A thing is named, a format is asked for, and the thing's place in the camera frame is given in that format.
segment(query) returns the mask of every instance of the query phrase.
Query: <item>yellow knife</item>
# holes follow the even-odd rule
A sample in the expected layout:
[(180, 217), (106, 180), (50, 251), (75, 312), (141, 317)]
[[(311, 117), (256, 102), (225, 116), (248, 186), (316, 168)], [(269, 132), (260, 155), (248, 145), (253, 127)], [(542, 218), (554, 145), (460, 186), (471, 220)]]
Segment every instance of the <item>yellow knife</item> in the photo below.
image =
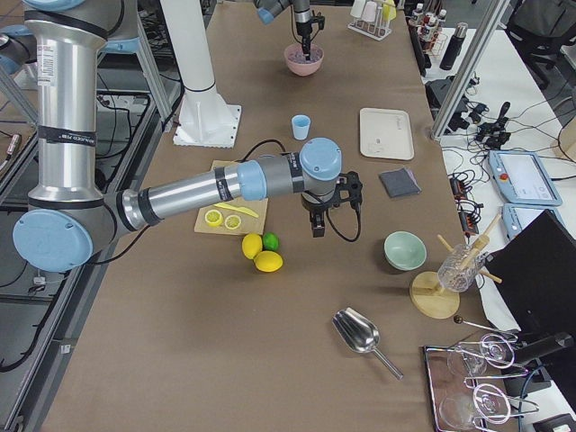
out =
[(214, 207), (220, 207), (221, 209), (233, 210), (234, 212), (244, 213), (248, 216), (252, 216), (253, 218), (259, 218), (258, 213), (249, 209), (248, 207), (238, 207), (232, 204), (226, 204), (225, 202), (217, 202), (214, 204)]

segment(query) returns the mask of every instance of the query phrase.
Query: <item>blue framed tablet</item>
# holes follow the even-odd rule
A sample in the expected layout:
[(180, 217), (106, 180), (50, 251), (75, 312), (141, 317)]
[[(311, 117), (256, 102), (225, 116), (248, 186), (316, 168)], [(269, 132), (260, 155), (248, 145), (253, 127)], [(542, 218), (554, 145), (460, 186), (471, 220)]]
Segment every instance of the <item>blue framed tablet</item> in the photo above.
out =
[(560, 216), (560, 213), (554, 207), (528, 204), (504, 204), (502, 206), (502, 221), (504, 222), (504, 227), (506, 227), (506, 236), (510, 240), (514, 239), (514, 237), (530, 225), (534, 219), (540, 216), (540, 213), (544, 210), (552, 212), (556, 219), (564, 225), (562, 216)]
[(536, 153), (492, 150), (488, 163), (500, 193), (509, 203), (562, 205), (562, 198)]

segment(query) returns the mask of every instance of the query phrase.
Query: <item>metal scoop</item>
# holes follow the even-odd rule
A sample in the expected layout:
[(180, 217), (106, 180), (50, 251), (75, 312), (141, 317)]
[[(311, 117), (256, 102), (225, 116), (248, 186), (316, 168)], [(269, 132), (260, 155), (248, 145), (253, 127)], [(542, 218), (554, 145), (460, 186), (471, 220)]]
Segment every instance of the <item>metal scoop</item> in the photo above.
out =
[(352, 351), (374, 353), (397, 379), (402, 379), (404, 374), (376, 347), (380, 342), (380, 333), (369, 319), (352, 308), (346, 308), (336, 312), (332, 322)]

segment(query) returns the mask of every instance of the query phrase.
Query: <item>computer monitor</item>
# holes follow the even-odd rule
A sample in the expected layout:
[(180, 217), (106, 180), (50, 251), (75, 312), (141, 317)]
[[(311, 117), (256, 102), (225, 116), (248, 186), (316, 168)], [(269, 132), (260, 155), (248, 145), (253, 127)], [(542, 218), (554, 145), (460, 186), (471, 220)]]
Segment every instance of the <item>computer monitor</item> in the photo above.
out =
[[(486, 267), (502, 283), (498, 291), (521, 327), (521, 337), (538, 340), (566, 332), (576, 337), (576, 240), (551, 211), (543, 211)], [(541, 358), (576, 410), (576, 347)]]

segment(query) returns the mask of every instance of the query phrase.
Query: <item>white desk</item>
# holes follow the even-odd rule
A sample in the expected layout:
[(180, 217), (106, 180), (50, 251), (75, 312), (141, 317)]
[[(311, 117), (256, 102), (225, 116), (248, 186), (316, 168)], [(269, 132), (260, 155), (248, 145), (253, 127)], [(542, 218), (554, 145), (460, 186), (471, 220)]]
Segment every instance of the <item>white desk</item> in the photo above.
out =
[[(445, 29), (445, 34), (448, 37), (452, 32), (452, 29)], [(432, 58), (433, 67), (427, 69), (427, 76), (424, 81), (455, 75), (464, 58), (465, 51), (472, 41), (473, 35), (474, 30), (469, 30), (466, 40), (464, 41), (462, 52), (451, 71), (444, 71), (438, 67), (444, 52), (437, 58)], [(492, 118), (498, 117), (500, 107), (504, 102), (508, 101), (510, 102), (510, 109), (507, 116), (510, 119), (514, 119), (521, 114), (520, 117), (515, 120), (525, 125), (536, 126), (555, 118), (555, 114), (550, 105), (548, 103), (541, 103), (545, 99), (544, 96), (504, 31), (495, 31), (493, 34), (490, 44), (476, 68), (476, 75), (480, 78), (480, 84), (476, 86), (477, 94), (468, 94), (468, 97), (471, 101), (487, 104), (490, 108), (490, 111), (486, 114), (487, 116)], [(538, 105), (523, 113), (526, 108), (534, 104)], [(526, 129), (525, 126), (522, 126), (518, 122), (508, 122), (506, 130), (512, 132), (512, 135), (502, 149), (522, 148), (531, 151), (544, 149), (538, 151), (540, 157), (555, 156), (553, 151), (549, 149), (551, 143), (554, 142), (553, 138), (536, 129)], [(561, 128), (562, 125), (554, 119), (546, 122), (538, 129), (553, 137), (557, 137)], [(454, 171), (461, 172), (466, 169), (474, 170), (478, 176), (482, 173), (477, 166), (471, 164), (470, 157), (472, 154), (466, 150), (467, 140), (472, 139), (475, 131), (476, 126), (468, 129), (470, 138), (464, 136), (466, 131), (459, 130), (456, 134), (463, 135), (447, 135), (441, 139), (440, 144), (443, 148), (452, 148), (454, 150), (444, 152), (445, 166), (448, 174)], [(542, 158), (542, 160), (546, 171), (552, 178), (576, 174), (576, 166), (570, 162), (549, 158)], [(491, 178), (491, 171), (488, 168), (487, 161), (484, 162), (484, 168), (490, 173)], [(486, 174), (484, 174), (483, 179), (489, 180)], [(573, 236), (576, 236), (576, 193), (574, 193), (576, 179), (554, 182), (554, 185), (563, 200), (563, 204), (558, 210), (562, 215), (567, 230)], [(479, 231), (483, 232), (496, 214), (500, 212), (501, 206), (505, 201), (502, 199), (493, 180), (487, 181), (486, 183), (476, 183), (472, 188), (472, 198), (477, 203), (484, 204), (484, 208), (481, 209), (481, 221), (478, 227)], [(490, 244), (487, 249), (489, 251), (495, 251), (504, 248), (507, 244), (506, 231), (504, 225), (501, 223), (490, 234)], [(509, 329), (509, 321), (504, 315), (509, 314), (509, 312), (501, 299), (501, 303), (499, 304), (498, 298), (500, 295), (494, 283), (487, 280), (481, 290), (481, 294), (487, 318), (500, 329)], [(530, 425), (531, 423), (541, 419), (548, 419), (557, 414), (570, 412), (572, 417), (576, 419), (576, 414), (574, 414), (574, 411), (560, 394), (554, 383), (549, 389), (530, 394), (530, 400), (540, 405), (540, 411), (526, 416), (524, 421), (525, 430), (534, 430)]]

